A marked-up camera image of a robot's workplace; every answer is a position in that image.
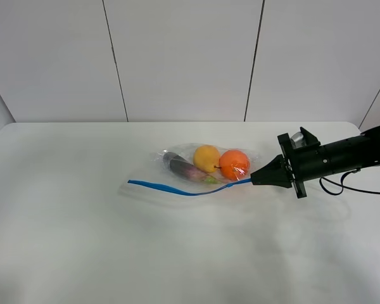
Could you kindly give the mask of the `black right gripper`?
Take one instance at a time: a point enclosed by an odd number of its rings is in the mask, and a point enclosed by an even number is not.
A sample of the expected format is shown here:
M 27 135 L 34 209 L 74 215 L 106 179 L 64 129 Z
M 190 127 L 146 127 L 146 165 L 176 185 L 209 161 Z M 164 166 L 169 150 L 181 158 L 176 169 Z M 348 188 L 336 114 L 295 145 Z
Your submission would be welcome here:
M 304 182 L 328 173 L 328 157 L 320 141 L 307 129 L 300 127 L 306 146 L 293 149 L 288 133 L 277 136 L 282 155 L 251 174 L 254 186 L 294 187 L 297 198 L 305 198 Z

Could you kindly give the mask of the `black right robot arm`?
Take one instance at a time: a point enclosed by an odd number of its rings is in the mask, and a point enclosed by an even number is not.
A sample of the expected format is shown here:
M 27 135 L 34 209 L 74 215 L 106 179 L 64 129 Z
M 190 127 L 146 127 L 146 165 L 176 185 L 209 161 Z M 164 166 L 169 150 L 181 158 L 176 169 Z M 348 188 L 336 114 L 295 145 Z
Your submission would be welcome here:
M 285 133 L 277 139 L 282 153 L 251 173 L 255 186 L 294 188 L 298 198 L 305 198 L 306 181 L 342 173 L 338 186 L 344 189 L 349 174 L 380 166 L 380 126 L 325 145 L 303 127 L 292 137 Z

